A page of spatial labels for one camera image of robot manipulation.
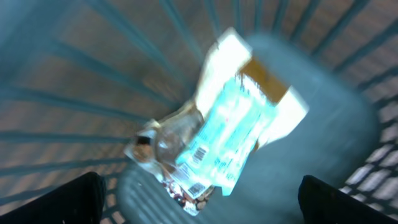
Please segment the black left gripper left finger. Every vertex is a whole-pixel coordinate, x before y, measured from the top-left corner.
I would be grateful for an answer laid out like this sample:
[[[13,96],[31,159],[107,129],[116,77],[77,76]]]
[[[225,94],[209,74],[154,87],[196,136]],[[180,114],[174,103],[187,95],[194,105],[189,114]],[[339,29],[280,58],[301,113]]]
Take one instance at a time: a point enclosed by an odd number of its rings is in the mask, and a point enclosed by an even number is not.
[[[1,224],[99,224],[105,194],[105,178],[88,172],[2,215]]]

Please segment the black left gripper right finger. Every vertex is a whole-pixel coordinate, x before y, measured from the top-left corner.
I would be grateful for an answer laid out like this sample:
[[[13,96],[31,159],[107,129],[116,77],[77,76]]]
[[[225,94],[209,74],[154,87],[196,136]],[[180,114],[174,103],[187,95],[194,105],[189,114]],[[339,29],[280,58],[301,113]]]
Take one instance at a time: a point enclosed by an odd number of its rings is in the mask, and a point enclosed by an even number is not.
[[[302,179],[298,204],[305,224],[397,224],[397,220],[312,175]]]

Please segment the teal snack packet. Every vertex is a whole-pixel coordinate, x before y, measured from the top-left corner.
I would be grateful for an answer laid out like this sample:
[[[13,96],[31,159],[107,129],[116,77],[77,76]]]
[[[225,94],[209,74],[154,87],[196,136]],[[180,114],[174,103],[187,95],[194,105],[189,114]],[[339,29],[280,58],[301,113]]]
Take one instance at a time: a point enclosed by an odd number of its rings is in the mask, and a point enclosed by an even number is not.
[[[172,177],[191,197],[211,186],[229,196],[277,109],[246,75],[230,78],[200,130],[177,157]]]

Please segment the brown mushroom snack bag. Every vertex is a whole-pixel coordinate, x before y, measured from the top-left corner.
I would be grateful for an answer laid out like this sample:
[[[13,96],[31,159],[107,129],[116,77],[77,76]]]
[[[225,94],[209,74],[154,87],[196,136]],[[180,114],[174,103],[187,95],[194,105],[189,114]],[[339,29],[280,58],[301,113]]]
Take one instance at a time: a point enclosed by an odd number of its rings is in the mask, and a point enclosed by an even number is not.
[[[189,215],[199,214],[216,186],[191,198],[172,177],[177,157],[204,124],[226,82],[240,75],[253,79],[277,109],[275,119],[259,136],[250,154],[289,135],[307,115],[308,105],[294,87],[283,84],[271,74],[253,56],[249,44],[234,28],[229,28],[210,47],[193,97],[176,112],[146,123],[126,147],[126,155],[152,174]]]

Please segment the grey plastic shopping basket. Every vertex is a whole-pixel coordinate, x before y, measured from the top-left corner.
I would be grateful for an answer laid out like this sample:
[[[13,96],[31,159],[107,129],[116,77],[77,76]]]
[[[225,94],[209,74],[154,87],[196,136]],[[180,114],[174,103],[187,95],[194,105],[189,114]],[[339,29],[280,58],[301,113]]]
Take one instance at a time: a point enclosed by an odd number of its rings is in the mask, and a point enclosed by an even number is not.
[[[193,217],[124,147],[191,97],[230,27],[310,112]],[[2,1],[1,213],[90,171],[100,223],[302,223],[306,174],[396,218],[397,2]]]

